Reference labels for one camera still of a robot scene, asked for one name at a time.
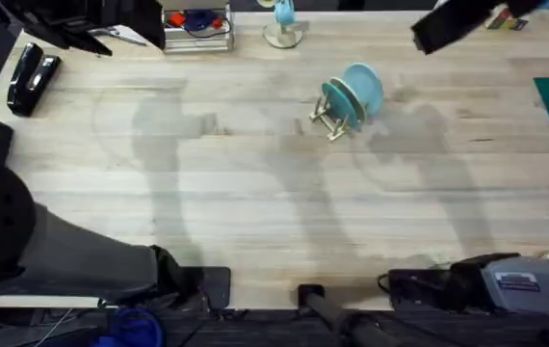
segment black stapler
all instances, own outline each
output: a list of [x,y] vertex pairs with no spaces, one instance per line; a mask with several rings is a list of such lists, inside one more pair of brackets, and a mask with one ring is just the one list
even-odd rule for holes
[[58,56],[43,55],[43,50],[36,44],[26,44],[7,93],[7,106],[14,115],[31,117],[60,64],[61,58]]

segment lamp base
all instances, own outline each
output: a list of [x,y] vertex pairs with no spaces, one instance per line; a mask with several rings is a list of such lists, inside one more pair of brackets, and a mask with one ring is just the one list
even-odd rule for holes
[[264,39],[275,48],[294,48],[301,42],[303,36],[302,31],[285,30],[278,23],[264,27]]

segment wooden table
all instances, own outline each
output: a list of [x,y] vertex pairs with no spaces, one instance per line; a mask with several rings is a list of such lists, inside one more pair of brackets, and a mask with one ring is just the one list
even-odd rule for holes
[[[429,57],[408,30],[422,15],[299,13],[311,30],[292,50],[262,39],[271,13],[237,13],[230,54],[40,43],[64,62],[30,119],[5,105],[22,34],[0,75],[9,166],[72,223],[228,266],[233,307],[292,307],[296,286],[317,282],[349,307],[388,308],[376,286],[388,269],[549,250],[549,117],[533,83],[549,76],[549,12]],[[385,103],[331,144],[308,115],[354,62],[377,70]]]

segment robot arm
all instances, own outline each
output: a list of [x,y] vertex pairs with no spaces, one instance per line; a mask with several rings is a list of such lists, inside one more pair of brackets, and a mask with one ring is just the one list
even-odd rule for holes
[[427,14],[411,27],[418,49],[431,54],[463,39],[485,20],[491,11],[506,3],[513,16],[530,13],[544,0],[450,0]]
[[89,30],[125,25],[165,47],[162,7],[156,0],[0,0],[27,33],[58,47],[112,55]]

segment gray device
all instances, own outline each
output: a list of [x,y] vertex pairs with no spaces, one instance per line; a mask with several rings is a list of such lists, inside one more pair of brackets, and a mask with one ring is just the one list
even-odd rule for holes
[[511,257],[482,269],[495,306],[510,312],[549,314],[549,258]]

